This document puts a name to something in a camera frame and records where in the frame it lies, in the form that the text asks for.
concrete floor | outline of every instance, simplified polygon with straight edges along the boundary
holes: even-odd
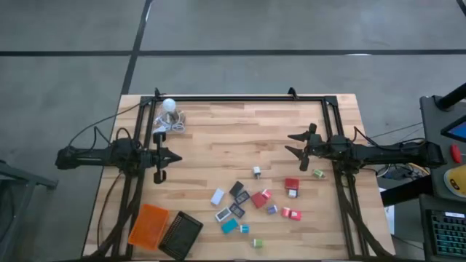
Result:
[[[0,0],[0,51],[131,50],[143,4]],[[141,49],[453,49],[466,46],[465,25],[455,0],[154,0]],[[55,157],[81,128],[115,112],[128,61],[0,57],[0,159],[60,180],[56,191],[36,190],[16,261],[80,256],[101,168],[60,171]],[[419,97],[459,86],[463,68],[465,55],[140,57],[129,93],[351,92],[375,135],[420,122]],[[109,135],[111,126],[99,127]],[[91,142],[87,132],[76,145]],[[401,256],[422,257],[394,242]]]

